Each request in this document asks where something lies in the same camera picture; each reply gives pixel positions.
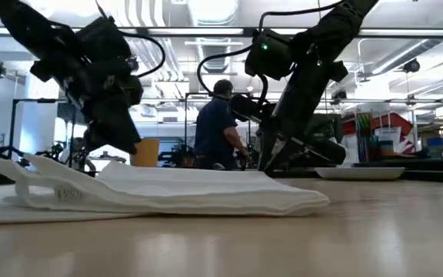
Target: wooden table surface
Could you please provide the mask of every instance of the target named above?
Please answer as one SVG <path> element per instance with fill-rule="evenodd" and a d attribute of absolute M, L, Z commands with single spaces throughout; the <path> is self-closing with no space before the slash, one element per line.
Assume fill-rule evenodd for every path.
<path fill-rule="evenodd" d="M 0 277 L 443 276 L 443 184 L 281 182 L 332 204 L 306 218 L 0 225 Z"/>

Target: white tray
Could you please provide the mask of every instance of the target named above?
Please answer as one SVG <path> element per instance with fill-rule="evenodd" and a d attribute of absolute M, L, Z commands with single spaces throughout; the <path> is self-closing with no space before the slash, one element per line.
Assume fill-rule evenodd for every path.
<path fill-rule="evenodd" d="M 405 168 L 316 168 L 323 179 L 389 181 L 401 176 Z"/>

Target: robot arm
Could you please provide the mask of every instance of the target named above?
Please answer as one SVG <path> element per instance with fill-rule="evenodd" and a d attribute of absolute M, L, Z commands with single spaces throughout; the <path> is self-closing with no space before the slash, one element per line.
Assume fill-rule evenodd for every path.
<path fill-rule="evenodd" d="M 363 19 L 377 2 L 341 1 L 315 27 L 298 33 L 292 40 L 271 30 L 256 35 L 246 59 L 246 73 L 261 77 L 263 84 L 267 84 L 265 76 L 279 80 L 291 74 L 276 106 L 261 105 L 262 101 L 255 104 L 243 96 L 231 101 L 238 119 L 259 122 L 262 134 L 259 170 L 271 172 L 303 152 L 312 152 L 331 163 L 342 163 L 345 150 L 314 138 L 308 125 L 329 80 L 340 82 L 348 74 L 342 62 L 335 59 L 359 33 Z M 271 156 L 277 139 L 284 146 Z"/>
<path fill-rule="evenodd" d="M 143 89 L 128 43 L 112 18 L 98 18 L 79 32 L 46 19 L 19 0 L 0 0 L 0 19 L 11 36 L 39 61 L 30 72 L 53 78 L 88 121 L 86 149 L 109 144 L 135 154 L 141 141 L 128 108 Z"/>

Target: white towel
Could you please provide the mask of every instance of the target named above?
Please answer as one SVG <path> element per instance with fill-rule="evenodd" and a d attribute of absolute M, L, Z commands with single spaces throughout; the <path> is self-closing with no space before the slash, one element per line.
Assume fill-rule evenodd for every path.
<path fill-rule="evenodd" d="M 33 188 L 35 194 L 46 194 L 47 189 Z M 22 207 L 16 202 L 13 185 L 0 185 L 0 223 L 20 222 L 70 222 L 96 219 L 122 219 L 135 217 L 138 214 L 117 212 L 75 212 L 52 211 L 49 209 L 34 209 Z"/>
<path fill-rule="evenodd" d="M 41 156 L 26 155 L 38 174 L 0 160 L 19 200 L 37 209 L 197 215 L 307 215 L 328 205 L 319 192 L 297 189 L 262 172 L 136 168 L 111 162 L 92 178 Z M 32 193 L 31 187 L 54 193 Z"/>

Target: person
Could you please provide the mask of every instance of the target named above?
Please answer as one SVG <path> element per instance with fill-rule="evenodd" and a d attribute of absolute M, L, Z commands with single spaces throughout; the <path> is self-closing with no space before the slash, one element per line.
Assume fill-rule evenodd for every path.
<path fill-rule="evenodd" d="M 76 157 L 77 155 L 79 155 L 79 151 L 81 149 L 83 149 L 85 147 L 85 141 L 83 140 L 83 138 L 74 138 L 73 139 L 73 155 L 74 157 Z M 70 152 L 70 148 L 66 148 L 62 153 L 61 156 L 59 156 L 59 161 L 62 162 L 65 165 L 69 165 L 69 152 Z M 85 164 L 90 168 L 90 171 L 96 171 L 97 168 L 95 167 L 95 165 L 93 164 L 92 161 L 90 161 L 90 159 L 86 159 L 85 160 Z M 85 169 L 82 168 L 80 166 L 80 162 L 79 161 L 72 161 L 72 168 L 75 170 L 80 170 L 80 171 L 84 171 Z"/>
<path fill-rule="evenodd" d="M 235 128 L 235 118 L 228 111 L 232 90 L 233 84 L 229 80 L 216 82 L 213 88 L 215 97 L 199 111 L 195 135 L 198 169 L 234 169 L 235 149 L 248 157 Z"/>

